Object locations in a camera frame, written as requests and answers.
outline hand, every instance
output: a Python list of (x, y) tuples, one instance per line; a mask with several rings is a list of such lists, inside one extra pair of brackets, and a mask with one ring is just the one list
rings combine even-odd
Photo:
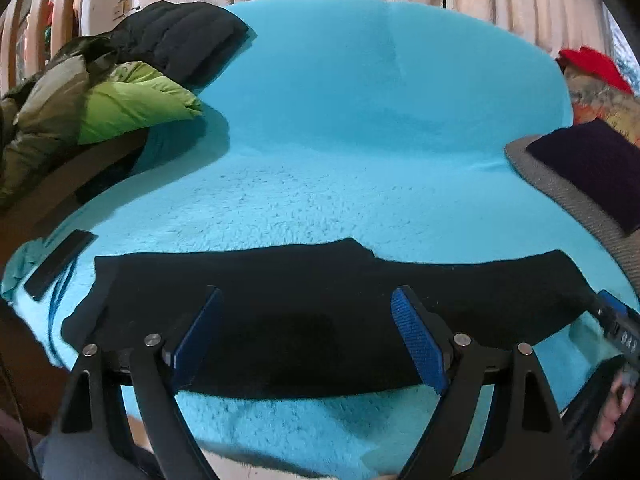
[[(622, 400), (618, 393), (621, 388), (624, 388)], [(600, 451), (602, 444), (613, 436), (614, 431), (616, 431), (616, 423), (628, 409), (634, 398), (634, 393), (635, 390), (631, 386), (623, 386), (622, 370), (620, 370), (613, 379), (609, 396), (600, 410), (593, 433), (591, 433), (591, 449), (596, 454)]]

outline gray pillow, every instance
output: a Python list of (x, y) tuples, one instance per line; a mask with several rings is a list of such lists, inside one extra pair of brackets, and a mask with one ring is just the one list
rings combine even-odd
[(524, 180), (562, 206), (598, 239), (640, 298), (640, 230), (626, 236), (591, 198), (527, 152), (527, 146), (540, 137), (514, 140), (507, 144), (504, 154)]

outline lime green fabric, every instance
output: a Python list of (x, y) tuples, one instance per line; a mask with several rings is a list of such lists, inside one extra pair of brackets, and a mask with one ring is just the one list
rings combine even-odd
[(141, 61), (118, 65), (89, 91), (78, 144), (202, 114), (199, 99)]

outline green jacket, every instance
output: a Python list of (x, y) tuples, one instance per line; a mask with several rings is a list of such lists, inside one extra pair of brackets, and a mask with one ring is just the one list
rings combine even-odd
[(0, 212), (33, 189), (78, 144), (88, 90), (112, 71), (108, 38), (74, 38), (47, 67), (0, 100)]

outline wooden floor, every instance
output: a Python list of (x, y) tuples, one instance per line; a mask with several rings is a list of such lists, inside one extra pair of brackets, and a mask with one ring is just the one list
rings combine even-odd
[[(47, 434), (60, 406), (68, 372), (49, 363), (44, 348), (4, 300), (0, 300), (0, 353), (12, 375), (27, 427)], [(15, 416), (3, 380), (0, 409)]]

